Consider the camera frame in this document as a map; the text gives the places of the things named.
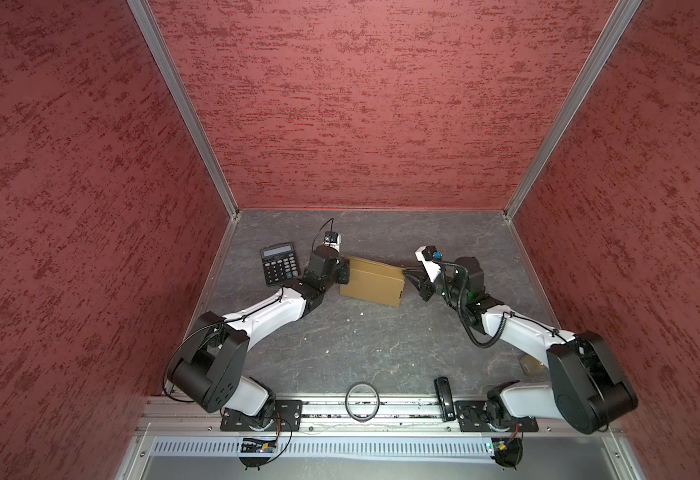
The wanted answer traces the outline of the brown cardboard box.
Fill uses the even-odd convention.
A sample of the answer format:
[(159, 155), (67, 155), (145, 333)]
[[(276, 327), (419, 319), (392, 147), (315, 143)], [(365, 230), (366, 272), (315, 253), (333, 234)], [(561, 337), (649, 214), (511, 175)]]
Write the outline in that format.
[(349, 257), (349, 282), (340, 286), (346, 297), (398, 308), (405, 286), (403, 269), (359, 257)]

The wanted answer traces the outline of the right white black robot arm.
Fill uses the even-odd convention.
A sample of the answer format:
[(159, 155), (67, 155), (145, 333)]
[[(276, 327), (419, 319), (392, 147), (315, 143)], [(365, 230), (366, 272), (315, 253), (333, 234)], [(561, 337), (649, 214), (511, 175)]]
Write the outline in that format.
[(508, 431), (525, 418), (545, 418), (592, 434), (638, 407), (637, 393), (599, 334), (560, 330), (495, 299), (474, 257), (447, 261), (432, 246), (420, 248), (415, 257), (419, 265), (405, 269), (405, 278), (423, 300), (442, 298), (474, 346), (505, 342), (549, 372), (545, 382), (515, 381), (491, 389), (482, 417), (492, 429)]

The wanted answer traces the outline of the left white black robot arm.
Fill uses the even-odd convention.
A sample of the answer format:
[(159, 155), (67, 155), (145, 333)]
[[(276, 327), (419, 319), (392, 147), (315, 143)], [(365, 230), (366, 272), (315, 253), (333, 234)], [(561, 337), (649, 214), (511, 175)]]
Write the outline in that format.
[(349, 282), (340, 243), (341, 236), (329, 231), (303, 274), (285, 281), (269, 298), (225, 316), (206, 312), (198, 317), (169, 360), (166, 380), (208, 413), (228, 409), (259, 423), (274, 418), (274, 392), (243, 374), (248, 351), (319, 307), (333, 285)]

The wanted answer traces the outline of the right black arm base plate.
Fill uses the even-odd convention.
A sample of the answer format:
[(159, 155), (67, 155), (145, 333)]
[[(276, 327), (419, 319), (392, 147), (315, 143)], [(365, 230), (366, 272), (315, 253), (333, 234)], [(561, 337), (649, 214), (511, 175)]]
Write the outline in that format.
[(539, 431), (537, 420), (533, 417), (509, 417), (508, 419), (489, 420), (485, 400), (462, 400), (454, 403), (456, 420), (462, 433), (498, 433), (512, 434), (535, 433)]

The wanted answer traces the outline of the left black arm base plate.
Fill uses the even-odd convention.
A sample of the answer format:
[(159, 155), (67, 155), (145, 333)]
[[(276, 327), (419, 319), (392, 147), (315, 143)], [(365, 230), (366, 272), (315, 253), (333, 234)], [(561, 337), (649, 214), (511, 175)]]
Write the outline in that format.
[(225, 408), (221, 414), (220, 430), (223, 432), (275, 432), (278, 427), (286, 431), (298, 431), (304, 402), (302, 400), (276, 399), (265, 405), (257, 416)]

